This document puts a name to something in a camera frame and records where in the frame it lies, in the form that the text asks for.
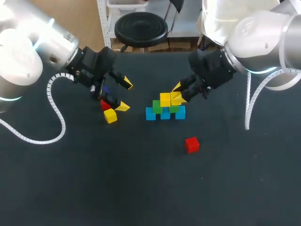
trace stool seat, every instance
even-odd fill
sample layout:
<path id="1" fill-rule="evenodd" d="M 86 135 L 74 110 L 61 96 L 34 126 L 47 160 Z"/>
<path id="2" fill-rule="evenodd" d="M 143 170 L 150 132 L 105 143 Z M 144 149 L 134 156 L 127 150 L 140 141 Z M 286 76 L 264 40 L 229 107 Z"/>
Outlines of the stool seat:
<path id="1" fill-rule="evenodd" d="M 168 25 L 160 16 L 149 12 L 134 12 L 121 17 L 115 24 L 116 38 L 134 48 L 156 46 L 168 35 Z"/>

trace green cube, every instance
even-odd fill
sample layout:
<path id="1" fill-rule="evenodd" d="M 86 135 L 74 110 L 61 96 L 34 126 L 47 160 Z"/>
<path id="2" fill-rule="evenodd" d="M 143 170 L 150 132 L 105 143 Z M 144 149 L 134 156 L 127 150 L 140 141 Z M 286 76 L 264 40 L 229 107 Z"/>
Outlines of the green cube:
<path id="1" fill-rule="evenodd" d="M 160 107 L 159 100 L 152 101 L 152 110 L 153 110 L 154 114 L 162 114 L 163 113 L 163 107 Z"/>
<path id="2" fill-rule="evenodd" d="M 179 109 L 179 106 L 171 106 L 169 107 L 169 113 L 177 113 Z"/>

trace red cube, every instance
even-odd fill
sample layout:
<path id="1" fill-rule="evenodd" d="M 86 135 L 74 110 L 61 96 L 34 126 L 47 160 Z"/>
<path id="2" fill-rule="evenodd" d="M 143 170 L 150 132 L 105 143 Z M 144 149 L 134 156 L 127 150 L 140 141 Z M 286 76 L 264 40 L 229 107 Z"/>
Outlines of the red cube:
<path id="1" fill-rule="evenodd" d="M 102 107 L 103 111 L 111 109 L 111 106 L 102 99 L 100 100 L 100 106 Z"/>
<path id="2" fill-rule="evenodd" d="M 185 140 L 185 148 L 188 153 L 199 151 L 199 142 L 196 137 L 188 138 Z"/>

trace blue cube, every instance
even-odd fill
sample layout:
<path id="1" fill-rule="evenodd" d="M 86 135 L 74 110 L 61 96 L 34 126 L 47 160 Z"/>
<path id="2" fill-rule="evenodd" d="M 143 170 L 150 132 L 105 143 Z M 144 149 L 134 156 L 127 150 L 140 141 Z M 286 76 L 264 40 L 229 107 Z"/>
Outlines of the blue cube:
<path id="1" fill-rule="evenodd" d="M 179 111 L 175 114 L 175 119 L 185 119 L 185 118 L 186 118 L 185 106 L 179 106 Z"/>
<path id="2" fill-rule="evenodd" d="M 153 113 L 152 107 L 145 108 L 146 120 L 147 121 L 155 121 L 156 114 Z"/>
<path id="3" fill-rule="evenodd" d="M 106 93 L 110 93 L 110 92 L 109 92 L 109 87 L 107 87 L 107 86 L 104 86 L 104 87 L 103 87 L 103 91 L 105 91 Z"/>
<path id="4" fill-rule="evenodd" d="M 170 119 L 169 107 L 163 107 L 163 113 L 161 114 L 161 120 Z"/>

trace black stool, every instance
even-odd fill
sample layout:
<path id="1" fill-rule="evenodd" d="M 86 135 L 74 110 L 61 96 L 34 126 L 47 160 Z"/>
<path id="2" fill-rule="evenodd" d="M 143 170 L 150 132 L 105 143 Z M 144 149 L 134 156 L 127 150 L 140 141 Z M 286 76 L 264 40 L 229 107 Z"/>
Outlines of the black stool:
<path id="1" fill-rule="evenodd" d="M 177 13 L 174 16 L 172 27 L 168 31 L 166 18 L 171 4 L 174 5 Z M 149 12 L 134 12 L 122 16 L 115 24 L 116 38 L 125 44 L 121 52 L 124 52 L 128 46 L 147 48 L 164 42 L 173 30 L 175 19 L 182 10 L 183 4 L 184 0 L 170 0 L 164 19 Z"/>

